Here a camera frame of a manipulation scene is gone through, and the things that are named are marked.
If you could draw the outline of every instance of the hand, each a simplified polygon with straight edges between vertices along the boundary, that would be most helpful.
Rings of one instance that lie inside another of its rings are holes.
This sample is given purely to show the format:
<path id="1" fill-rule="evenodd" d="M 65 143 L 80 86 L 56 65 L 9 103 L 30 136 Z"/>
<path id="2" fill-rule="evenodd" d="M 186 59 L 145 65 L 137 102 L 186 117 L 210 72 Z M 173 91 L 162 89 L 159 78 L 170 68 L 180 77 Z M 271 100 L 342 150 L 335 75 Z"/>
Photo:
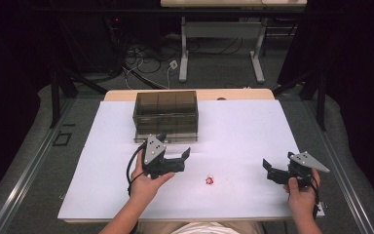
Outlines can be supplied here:
<path id="1" fill-rule="evenodd" d="M 147 206 L 156 196 L 159 188 L 174 176 L 174 173 L 167 173 L 161 175 L 156 179 L 151 179 L 148 175 L 143 173 L 142 170 L 142 151 L 140 150 L 137 155 L 135 169 L 131 173 L 131 196 L 130 200 L 136 200 L 137 202 Z"/>
<path id="2" fill-rule="evenodd" d="M 168 173 L 156 179 L 149 178 L 142 170 L 141 155 L 142 150 L 138 152 L 135 169 L 131 174 L 132 184 L 129 200 L 102 229 L 101 233 L 130 233 L 145 208 L 156 196 L 159 188 L 174 176 L 174 173 Z"/>
<path id="3" fill-rule="evenodd" d="M 312 169 L 312 174 L 317 183 L 313 181 L 313 185 L 318 189 L 320 185 L 320 178 L 318 171 Z M 307 188 L 299 189 L 297 178 L 289 179 L 288 185 L 284 189 L 290 193 L 289 207 L 292 212 L 293 219 L 297 222 L 299 220 L 305 221 L 313 219 L 314 205 L 316 204 L 316 194 L 314 189 L 309 186 Z"/>

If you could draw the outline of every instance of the white table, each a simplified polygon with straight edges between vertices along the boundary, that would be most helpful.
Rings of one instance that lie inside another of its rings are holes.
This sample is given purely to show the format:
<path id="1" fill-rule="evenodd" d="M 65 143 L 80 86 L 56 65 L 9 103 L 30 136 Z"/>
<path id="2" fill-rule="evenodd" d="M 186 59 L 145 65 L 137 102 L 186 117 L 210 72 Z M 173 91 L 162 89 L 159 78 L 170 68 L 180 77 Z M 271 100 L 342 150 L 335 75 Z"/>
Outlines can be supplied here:
<path id="1" fill-rule="evenodd" d="M 299 152 L 280 103 L 269 90 L 197 90 L 197 94 L 199 140 L 168 144 L 165 156 L 179 157 L 191 147 L 185 171 L 160 189 L 140 220 L 290 218 L 287 194 L 266 179 L 262 167 L 265 158 L 285 170 L 287 152 Z M 108 221 L 128 200 L 126 168 L 138 146 L 132 140 L 135 95 L 136 91 L 109 92 L 100 104 L 59 219 Z M 206 184 L 208 175 L 214 176 L 214 184 Z"/>
<path id="2" fill-rule="evenodd" d="M 162 7 L 170 8 L 286 8 L 303 9 L 307 0 L 162 0 Z M 250 51 L 251 63 L 258 83 L 264 83 L 264 75 L 260 66 L 261 47 L 267 27 L 267 19 L 259 22 L 188 22 L 181 18 L 181 63 L 179 81 L 187 80 L 188 37 L 216 37 L 232 38 L 241 37 L 243 39 L 255 39 L 254 51 Z"/>

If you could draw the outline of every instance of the desk leg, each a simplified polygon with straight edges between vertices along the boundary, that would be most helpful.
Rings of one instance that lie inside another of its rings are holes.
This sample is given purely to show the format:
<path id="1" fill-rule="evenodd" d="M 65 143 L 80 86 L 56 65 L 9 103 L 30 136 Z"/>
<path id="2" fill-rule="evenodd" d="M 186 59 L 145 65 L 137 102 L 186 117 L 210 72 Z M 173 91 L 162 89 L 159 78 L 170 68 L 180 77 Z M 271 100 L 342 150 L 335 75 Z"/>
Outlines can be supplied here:
<path id="1" fill-rule="evenodd" d="M 251 57 L 251 63 L 253 64 L 254 74 L 256 75 L 257 82 L 260 84 L 263 84 L 265 82 L 264 76 L 263 76 L 263 70 L 260 66 L 260 52 L 262 49 L 262 44 L 264 40 L 264 35 L 267 27 L 267 19 L 262 19 L 259 33 L 257 35 L 257 43 L 256 43 L 256 49 L 255 51 L 250 52 Z"/>
<path id="2" fill-rule="evenodd" d="M 180 64 L 180 75 L 178 80 L 180 82 L 186 82 L 187 80 L 187 63 L 188 63 L 188 51 L 187 51 L 187 36 L 186 36 L 186 18 L 181 18 L 181 64 Z"/>

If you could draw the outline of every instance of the wooden table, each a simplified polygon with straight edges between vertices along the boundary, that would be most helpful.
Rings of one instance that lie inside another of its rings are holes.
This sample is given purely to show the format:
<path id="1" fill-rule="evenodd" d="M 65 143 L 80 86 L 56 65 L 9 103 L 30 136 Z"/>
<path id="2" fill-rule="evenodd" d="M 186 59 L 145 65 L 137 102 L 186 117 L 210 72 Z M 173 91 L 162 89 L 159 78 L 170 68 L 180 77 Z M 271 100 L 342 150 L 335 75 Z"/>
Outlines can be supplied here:
<path id="1" fill-rule="evenodd" d="M 168 92 L 168 91 L 189 91 L 189 90 L 115 90 L 109 91 L 104 100 L 117 101 L 128 100 L 135 101 L 137 93 L 146 92 Z M 273 93 L 269 89 L 202 89 L 195 90 L 197 100 L 212 100 L 219 98 L 226 99 L 275 99 Z"/>

